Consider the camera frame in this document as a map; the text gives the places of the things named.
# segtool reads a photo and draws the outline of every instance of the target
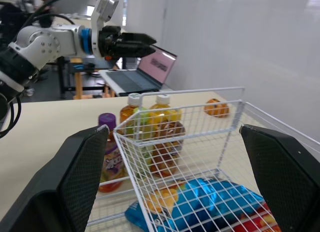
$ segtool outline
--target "laptop keyboard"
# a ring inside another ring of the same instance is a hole
[[[124,73],[129,79],[131,79],[134,83],[136,83],[138,86],[140,86],[142,89],[149,89],[150,88],[150,82],[139,75],[137,72],[125,72]]]
[[[141,91],[152,89],[154,86],[141,75],[133,72],[108,72],[108,76],[112,78],[126,92]]]

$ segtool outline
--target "snack bag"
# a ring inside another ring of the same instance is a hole
[[[276,220],[273,218],[270,209],[266,203],[257,209],[259,213],[251,215],[251,220],[247,221],[247,219],[242,223],[234,227],[235,232],[254,232],[260,229],[262,232],[281,232],[279,226],[277,225]]]
[[[144,197],[146,211],[155,231],[159,232],[188,227],[192,231],[216,231],[237,222],[237,218],[244,215],[243,210],[246,214],[254,213],[262,202],[261,196],[241,185],[213,178],[181,181],[178,185],[160,188]],[[125,216],[148,231],[138,202],[126,210]]]

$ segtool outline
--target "pink laptop screen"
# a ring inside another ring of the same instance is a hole
[[[138,68],[163,84],[177,57],[159,48],[153,48],[155,52],[142,58]]]

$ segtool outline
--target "purple bottle cap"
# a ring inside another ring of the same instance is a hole
[[[117,119],[115,114],[112,113],[102,113],[98,120],[99,125],[107,125],[110,130],[113,130],[117,125]]]

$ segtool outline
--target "orange fruit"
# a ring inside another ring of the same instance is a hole
[[[220,101],[218,99],[210,99],[207,101],[208,104],[210,103],[219,103]],[[224,118],[227,117],[229,114],[229,107],[226,103],[221,104],[212,104],[207,105],[204,107],[204,111],[209,114],[210,116],[214,116],[217,118]]]

